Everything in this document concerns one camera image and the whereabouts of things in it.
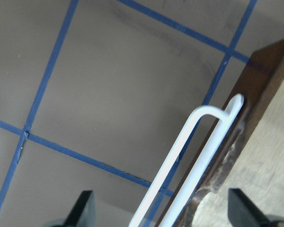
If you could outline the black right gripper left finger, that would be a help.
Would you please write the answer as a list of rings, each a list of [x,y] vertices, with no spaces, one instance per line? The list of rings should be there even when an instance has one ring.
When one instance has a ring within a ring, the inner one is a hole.
[[[94,227],[96,209],[94,192],[82,191],[66,219],[50,221],[46,227]]]

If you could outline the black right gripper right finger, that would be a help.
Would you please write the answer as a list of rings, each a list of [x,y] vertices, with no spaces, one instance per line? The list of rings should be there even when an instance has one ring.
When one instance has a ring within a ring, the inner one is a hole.
[[[228,189],[228,220],[233,227],[284,227],[284,218],[265,215],[239,188]]]

